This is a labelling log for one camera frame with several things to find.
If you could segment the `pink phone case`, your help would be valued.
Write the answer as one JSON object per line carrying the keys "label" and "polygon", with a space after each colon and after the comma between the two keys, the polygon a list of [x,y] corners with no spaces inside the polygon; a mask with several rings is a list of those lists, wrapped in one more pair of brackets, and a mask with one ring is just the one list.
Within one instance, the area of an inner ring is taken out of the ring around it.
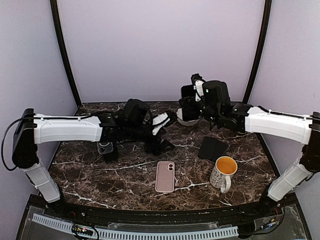
{"label": "pink phone case", "polygon": [[156,168],[155,191],[172,193],[175,189],[175,163],[159,161]]}

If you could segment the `white scalloped bowl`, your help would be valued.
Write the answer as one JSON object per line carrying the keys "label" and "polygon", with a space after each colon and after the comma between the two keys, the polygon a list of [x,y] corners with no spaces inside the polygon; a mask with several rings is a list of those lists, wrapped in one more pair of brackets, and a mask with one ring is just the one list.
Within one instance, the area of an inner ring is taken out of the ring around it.
{"label": "white scalloped bowl", "polygon": [[183,112],[182,112],[182,108],[178,108],[177,111],[176,111],[176,115],[177,115],[177,121],[183,125],[183,126],[186,126],[186,127],[191,127],[191,126],[194,126],[196,125],[198,122],[199,122],[199,118],[196,119],[196,120],[189,120],[189,121],[185,121],[182,119],[183,117]]}

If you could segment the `white phone dark screen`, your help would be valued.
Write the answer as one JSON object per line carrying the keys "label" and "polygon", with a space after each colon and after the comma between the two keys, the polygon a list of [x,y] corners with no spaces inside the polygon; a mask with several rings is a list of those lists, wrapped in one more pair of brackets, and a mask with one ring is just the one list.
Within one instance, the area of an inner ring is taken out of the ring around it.
{"label": "white phone dark screen", "polygon": [[192,84],[183,85],[180,88],[180,92],[181,92],[181,98],[194,97],[196,94],[194,90],[194,86]]}

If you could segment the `black right frame post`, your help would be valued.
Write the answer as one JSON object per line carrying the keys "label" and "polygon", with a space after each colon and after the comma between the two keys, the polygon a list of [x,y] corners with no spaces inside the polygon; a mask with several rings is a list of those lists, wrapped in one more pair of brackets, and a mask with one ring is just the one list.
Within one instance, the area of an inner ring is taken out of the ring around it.
{"label": "black right frame post", "polygon": [[265,0],[256,51],[255,51],[250,75],[248,78],[248,82],[246,85],[246,89],[244,92],[244,96],[242,99],[242,103],[244,104],[248,104],[250,100],[250,97],[254,88],[255,80],[258,74],[258,70],[259,70],[259,66],[260,66],[260,62],[261,62],[261,58],[262,58],[262,54],[265,46],[266,36],[268,32],[271,8],[272,8],[272,0]]}

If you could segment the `black left frame post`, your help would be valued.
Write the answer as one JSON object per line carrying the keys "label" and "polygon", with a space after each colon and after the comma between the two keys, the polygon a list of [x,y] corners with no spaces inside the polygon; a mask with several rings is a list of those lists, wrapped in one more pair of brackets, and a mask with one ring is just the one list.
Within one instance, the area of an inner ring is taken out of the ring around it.
{"label": "black left frame post", "polygon": [[76,106],[79,108],[82,105],[82,101],[80,98],[78,88],[76,86],[76,81],[72,72],[71,63],[67,53],[67,47],[64,39],[63,28],[62,28],[60,13],[59,13],[58,1],[50,0],[50,8],[51,8],[51,15],[53,19],[56,39],[57,39],[62,63],[64,66],[64,70],[66,73],[67,81],[68,81],[74,102]]}

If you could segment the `green bowl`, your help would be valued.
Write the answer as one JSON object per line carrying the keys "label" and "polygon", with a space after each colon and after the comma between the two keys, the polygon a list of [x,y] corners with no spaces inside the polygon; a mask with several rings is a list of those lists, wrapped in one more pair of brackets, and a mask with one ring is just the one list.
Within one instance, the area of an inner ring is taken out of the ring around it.
{"label": "green bowl", "polygon": [[246,136],[248,133],[247,132],[237,132],[236,133],[236,137],[243,137],[243,136]]}

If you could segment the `clear magsafe phone case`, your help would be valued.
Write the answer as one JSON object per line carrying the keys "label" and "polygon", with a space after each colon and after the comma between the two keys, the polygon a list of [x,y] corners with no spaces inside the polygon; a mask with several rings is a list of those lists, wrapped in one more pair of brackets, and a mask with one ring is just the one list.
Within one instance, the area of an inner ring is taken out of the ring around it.
{"label": "clear magsafe phone case", "polygon": [[97,150],[100,155],[110,154],[114,151],[112,142],[98,142]]}

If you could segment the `white mug orange inside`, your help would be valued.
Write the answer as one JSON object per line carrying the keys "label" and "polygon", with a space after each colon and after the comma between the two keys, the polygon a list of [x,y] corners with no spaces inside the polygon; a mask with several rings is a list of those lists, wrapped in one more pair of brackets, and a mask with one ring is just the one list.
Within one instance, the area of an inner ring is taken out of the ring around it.
{"label": "white mug orange inside", "polygon": [[219,157],[210,175],[210,183],[222,194],[226,194],[232,186],[232,177],[238,170],[237,162],[229,156]]}

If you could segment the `black front rail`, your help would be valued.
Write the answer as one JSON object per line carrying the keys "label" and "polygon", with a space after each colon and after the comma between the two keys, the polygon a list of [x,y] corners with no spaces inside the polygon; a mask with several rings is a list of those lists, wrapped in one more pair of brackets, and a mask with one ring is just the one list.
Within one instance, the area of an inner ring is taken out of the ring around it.
{"label": "black front rail", "polygon": [[107,226],[110,223],[142,225],[182,225],[218,222],[219,225],[243,225],[260,218],[246,215],[257,202],[242,205],[183,211],[133,211],[108,209],[68,203],[63,219],[76,223]]}

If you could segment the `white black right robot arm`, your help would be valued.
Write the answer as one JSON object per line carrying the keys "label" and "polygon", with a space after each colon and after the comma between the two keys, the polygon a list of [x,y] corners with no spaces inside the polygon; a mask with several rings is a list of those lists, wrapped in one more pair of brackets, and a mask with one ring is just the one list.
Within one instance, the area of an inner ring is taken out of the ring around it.
{"label": "white black right robot arm", "polygon": [[267,188],[255,213],[266,217],[275,202],[320,171],[320,114],[298,115],[232,102],[228,86],[219,80],[205,81],[195,74],[191,84],[181,87],[179,100],[184,123],[207,120],[211,127],[239,133],[267,134],[296,141],[303,145],[301,157]]}

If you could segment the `black frame post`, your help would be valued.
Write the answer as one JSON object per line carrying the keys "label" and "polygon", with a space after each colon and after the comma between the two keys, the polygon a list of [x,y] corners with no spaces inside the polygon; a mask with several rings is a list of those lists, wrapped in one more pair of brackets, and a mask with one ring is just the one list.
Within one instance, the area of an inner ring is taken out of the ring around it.
{"label": "black frame post", "polygon": [[59,13],[58,1],[50,0],[50,8],[51,8],[51,15],[53,19],[56,39],[57,39],[62,63],[64,66],[64,70],[66,73],[67,81],[68,81],[74,102],[76,106],[79,108],[82,105],[82,101],[80,98],[78,88],[76,86],[76,81],[72,72],[71,63],[67,53],[67,47],[64,39],[63,28],[62,28],[60,13]]}
{"label": "black frame post", "polygon": [[244,92],[244,96],[242,99],[242,103],[244,104],[248,104],[250,100],[250,97],[254,88],[255,80],[258,74],[258,70],[259,70],[259,66],[260,66],[260,62],[261,62],[261,58],[262,58],[262,54],[265,46],[266,36],[268,32],[271,8],[272,8],[272,0],[265,0],[256,51],[255,51],[250,75],[248,78],[248,82],[246,85],[246,89]]}

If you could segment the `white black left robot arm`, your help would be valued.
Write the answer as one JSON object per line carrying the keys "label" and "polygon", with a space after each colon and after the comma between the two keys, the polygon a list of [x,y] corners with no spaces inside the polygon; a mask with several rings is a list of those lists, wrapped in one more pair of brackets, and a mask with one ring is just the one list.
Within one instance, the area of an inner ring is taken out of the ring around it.
{"label": "white black left robot arm", "polygon": [[97,143],[98,153],[106,162],[119,158],[119,144],[140,142],[144,150],[159,156],[174,149],[174,145],[161,136],[164,128],[177,120],[176,113],[168,110],[153,115],[148,103],[129,99],[118,111],[98,111],[83,116],[51,116],[36,114],[34,109],[24,110],[13,134],[12,162],[39,190],[51,210],[60,218],[71,213],[64,195],[38,157],[38,145],[49,142],[87,141]]}

